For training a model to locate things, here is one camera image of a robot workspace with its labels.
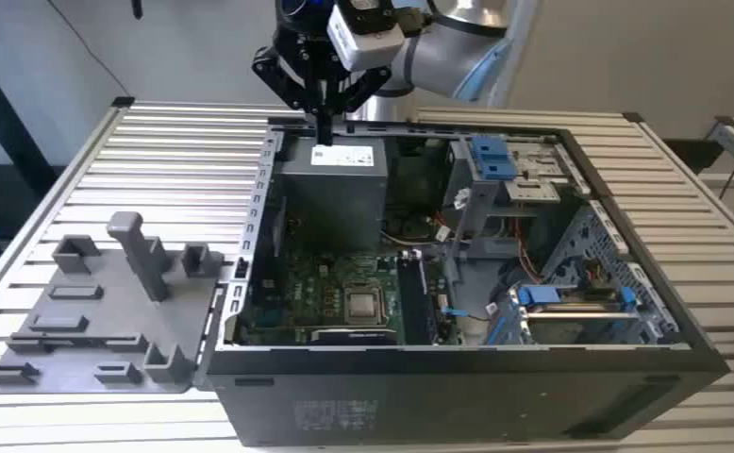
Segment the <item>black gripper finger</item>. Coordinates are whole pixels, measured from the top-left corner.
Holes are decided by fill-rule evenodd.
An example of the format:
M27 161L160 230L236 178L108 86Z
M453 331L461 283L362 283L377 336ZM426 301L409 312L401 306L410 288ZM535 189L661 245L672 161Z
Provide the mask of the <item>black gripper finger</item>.
M256 50L252 70L282 103L314 117L317 144L326 145L326 112L322 106L321 81L314 73L310 51L305 45L274 45Z
M362 75L344 88L341 84L348 81L352 73L342 69L336 71L326 79L324 89L324 144L333 143L332 124L333 118L344 113L353 112L366 99L380 90L390 77L388 67L366 69Z

